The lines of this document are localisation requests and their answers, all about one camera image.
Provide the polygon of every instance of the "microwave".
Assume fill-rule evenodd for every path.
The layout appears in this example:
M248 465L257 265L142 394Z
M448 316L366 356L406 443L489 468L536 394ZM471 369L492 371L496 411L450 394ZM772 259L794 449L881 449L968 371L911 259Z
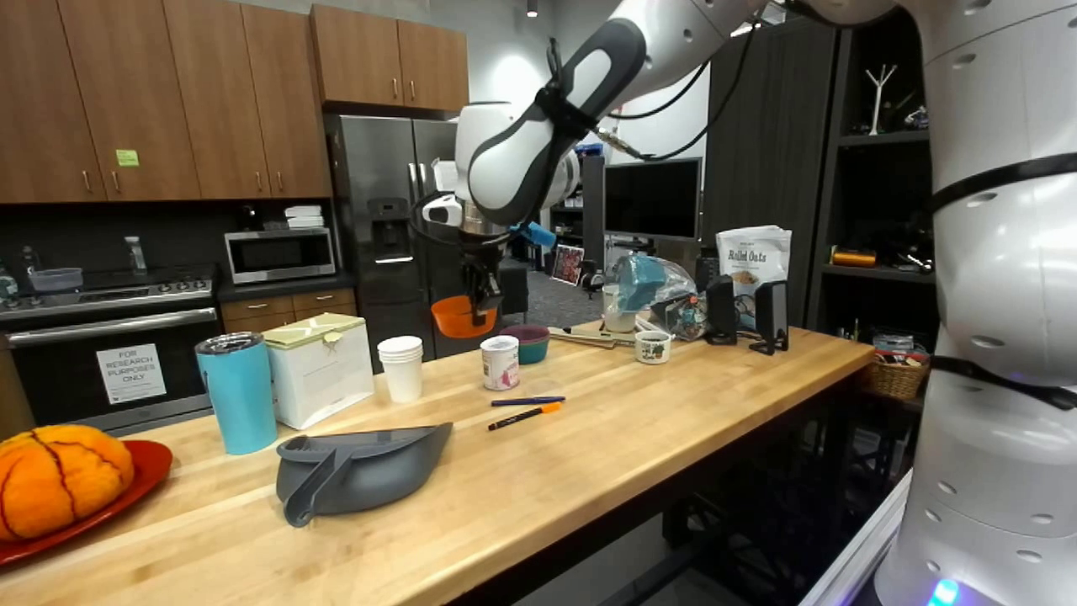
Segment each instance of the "microwave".
M276 284L337 274L329 231L224 233L231 284Z

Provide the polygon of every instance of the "wooden cabinet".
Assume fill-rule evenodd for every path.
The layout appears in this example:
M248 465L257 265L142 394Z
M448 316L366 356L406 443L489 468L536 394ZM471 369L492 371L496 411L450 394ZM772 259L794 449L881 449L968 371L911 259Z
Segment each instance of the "wooden cabinet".
M457 114L468 41L445 29L314 7L323 101Z
M457 114L468 101L468 41L455 32L397 25L406 106Z
M164 0L202 199L326 199L308 21Z
M241 7L164 0L164 12L202 199L270 197Z
M222 305L224 329L273 329L283 323L297 323L316 312L358 312L358 301L349 290L316 290L316 293L283 293L259 301L228 301Z
M0 202L100 199L58 0L0 7Z
M59 0L59 16L105 199L200 199L160 0Z
M885 89L878 134L871 130L875 89L866 71L895 63ZM935 281L915 263L931 259L928 134L904 126L921 106L921 61L911 16L903 12L840 32L832 141L814 247L812 323L820 329L915 334L935 341ZM832 263L832 247L875 255L871 265Z
M273 199L329 199L308 16L241 7Z

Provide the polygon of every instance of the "orange pumpkin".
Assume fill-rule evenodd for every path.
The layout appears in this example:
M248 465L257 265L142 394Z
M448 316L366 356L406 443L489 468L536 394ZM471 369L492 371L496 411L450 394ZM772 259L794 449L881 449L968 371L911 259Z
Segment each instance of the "orange pumpkin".
M135 479L130 450L87 426L45 426L0 443L0 544L87 520Z

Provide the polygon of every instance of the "white box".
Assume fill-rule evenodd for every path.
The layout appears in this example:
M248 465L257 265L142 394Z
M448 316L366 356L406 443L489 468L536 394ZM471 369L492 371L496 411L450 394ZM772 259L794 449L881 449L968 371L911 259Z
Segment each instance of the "white box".
M307 430L375 394L366 323L320 312L266 329L276 418Z

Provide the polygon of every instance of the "monitor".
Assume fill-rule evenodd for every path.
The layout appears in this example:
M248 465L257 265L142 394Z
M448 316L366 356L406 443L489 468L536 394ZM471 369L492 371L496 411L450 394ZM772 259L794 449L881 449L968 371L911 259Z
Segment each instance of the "monitor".
M701 160L606 167L606 233L698 238Z

